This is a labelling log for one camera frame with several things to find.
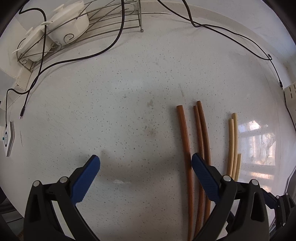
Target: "cable plug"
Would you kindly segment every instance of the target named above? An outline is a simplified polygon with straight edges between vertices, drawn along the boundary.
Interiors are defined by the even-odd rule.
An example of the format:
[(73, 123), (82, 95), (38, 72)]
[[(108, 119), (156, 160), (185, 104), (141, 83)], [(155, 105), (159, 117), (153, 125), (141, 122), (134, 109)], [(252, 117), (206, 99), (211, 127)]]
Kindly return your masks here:
[(22, 111), (20, 112), (20, 118), (22, 118), (22, 116), (24, 115), (25, 112), (25, 106), (22, 107)]

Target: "wire rack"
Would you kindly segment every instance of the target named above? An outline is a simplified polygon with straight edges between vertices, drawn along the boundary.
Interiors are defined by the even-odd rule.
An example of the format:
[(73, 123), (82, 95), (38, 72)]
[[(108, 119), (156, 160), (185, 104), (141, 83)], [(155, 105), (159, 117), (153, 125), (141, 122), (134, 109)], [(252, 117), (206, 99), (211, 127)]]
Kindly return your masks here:
[[(55, 29), (48, 32), (46, 35), (52, 33), (59, 27), (67, 24), (68, 22), (71, 22), (78, 17), (81, 17), (83, 15), (88, 16), (89, 19), (89, 26), (87, 30), (77, 39), (75, 39), (71, 43), (67, 43), (65, 38), (71, 38), (74, 37), (74, 34), (66, 34), (64, 36), (64, 44), (61, 44), (60, 42), (53, 42), (52, 48), (45, 52), (46, 56), (44, 56), (44, 61), (48, 59), (49, 57), (53, 56), (54, 54), (68, 48), (69, 46), (73, 46), (81, 41), (85, 41), (87, 39), (119, 31), (120, 24), (121, 24), (121, 17), (122, 17), (122, 11), (121, 11), (121, 2), (118, 0), (112, 0), (107, 5), (103, 7), (96, 7), (96, 4), (99, 4), (100, 0), (93, 0), (91, 2), (88, 2), (85, 4), (85, 7), (83, 10), (79, 12), (79, 15), (73, 19), (70, 19), (69, 21), (57, 26)], [(142, 12), (141, 12), (141, 0), (125, 0), (124, 1), (125, 6), (125, 27), (123, 29), (132, 29), (132, 28), (140, 28), (140, 32), (143, 32), (142, 29)], [(35, 53), (32, 55), (27, 55), (26, 53), (36, 44), (38, 44), (40, 41), (43, 41), (44, 36), (42, 36), (35, 44), (33, 44), (27, 51), (24, 53), (19, 54), (16, 52), (17, 61), (23, 65), (27, 70), (30, 72), (33, 72), (34, 69), (40, 64), (40, 61), (32, 62), (28, 59), (28, 57), (33, 55), (42, 54), (41, 53)]]

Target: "light wooden stick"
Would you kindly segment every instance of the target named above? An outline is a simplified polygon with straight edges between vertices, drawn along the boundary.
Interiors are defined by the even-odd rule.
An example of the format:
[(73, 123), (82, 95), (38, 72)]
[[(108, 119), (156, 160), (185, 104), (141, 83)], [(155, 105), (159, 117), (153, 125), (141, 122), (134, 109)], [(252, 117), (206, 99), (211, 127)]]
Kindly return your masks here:
[(233, 119), (229, 119), (229, 150), (228, 150), (228, 165), (227, 165), (227, 175), (231, 176), (233, 167), (233, 157), (234, 157), (234, 122)]
[[(200, 101), (197, 102), (197, 108), (198, 113), (200, 115), (200, 124), (202, 127), (202, 137), (204, 140), (204, 146), (205, 146), (205, 162), (210, 166), (211, 165), (211, 152), (210, 152), (210, 143), (209, 143), (209, 136), (207, 134), (207, 124), (205, 122), (205, 115), (202, 109), (202, 103)], [(208, 197), (205, 199), (205, 215), (204, 215), (204, 221), (205, 224), (207, 219), (210, 216), (211, 211), (211, 201)]]
[[(195, 105), (193, 107), (194, 110), (194, 117), (195, 117), (195, 125), (196, 125), (196, 132), (197, 132), (197, 143), (198, 143), (198, 152), (202, 159), (205, 158), (205, 147), (202, 137), (202, 127), (200, 123), (200, 115), (198, 113), (198, 108)], [(196, 215), (196, 224), (194, 230), (194, 237), (198, 234), (202, 227), (202, 217), (204, 215), (204, 200), (205, 200), (205, 191), (203, 190), (202, 185), (199, 182), (199, 193), (198, 193), (198, 207), (197, 207), (197, 215)]]
[(234, 179), (237, 171), (237, 150), (238, 150), (238, 124), (237, 124), (237, 113), (232, 114), (234, 124), (234, 157), (231, 177)]
[(187, 133), (187, 125), (182, 105), (177, 106), (177, 114), (180, 124), (181, 137), (183, 143), (185, 170), (187, 178), (187, 199), (188, 199), (188, 235), (187, 241), (191, 241), (192, 226), (193, 226), (193, 179), (192, 179), (192, 167), (191, 167), (191, 155), (190, 146)]
[(239, 173), (240, 173), (241, 164), (242, 164), (242, 154), (240, 153), (240, 154), (237, 155), (237, 171), (235, 172), (235, 178), (234, 178), (234, 180), (236, 182), (239, 179)]

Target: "table surface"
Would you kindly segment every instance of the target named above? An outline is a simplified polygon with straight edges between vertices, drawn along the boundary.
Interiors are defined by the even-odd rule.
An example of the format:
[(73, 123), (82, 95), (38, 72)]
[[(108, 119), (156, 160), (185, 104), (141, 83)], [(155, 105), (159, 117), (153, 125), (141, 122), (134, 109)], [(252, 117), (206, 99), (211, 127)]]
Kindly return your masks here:
[[(146, 14), (143, 22), (149, 23), (143, 33), (124, 33), (102, 56), (44, 73), (21, 120), (24, 96), (9, 108), (15, 139), (10, 157), (0, 148), (0, 185), (22, 215), (33, 181), (56, 182), (96, 154), (101, 170), (77, 207), (98, 238), (185, 240), (186, 176), (176, 106), (185, 109), (193, 154), (197, 100), (212, 165), (226, 173), (228, 118), (237, 112), (239, 181), (256, 178), (267, 191), (284, 192), (295, 166), (295, 131), (270, 63), (172, 15)], [(52, 62), (95, 53), (113, 39), (73, 48)], [(288, 78), (284, 67), (278, 71)], [(3, 125), (3, 113), (0, 118)]]

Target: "power strip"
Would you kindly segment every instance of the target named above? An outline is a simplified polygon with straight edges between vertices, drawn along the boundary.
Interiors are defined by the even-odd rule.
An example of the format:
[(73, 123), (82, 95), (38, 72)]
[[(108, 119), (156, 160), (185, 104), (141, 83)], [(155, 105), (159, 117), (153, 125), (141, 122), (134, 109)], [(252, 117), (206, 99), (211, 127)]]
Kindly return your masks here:
[(296, 126), (296, 82), (285, 88), (285, 97), (288, 110)]

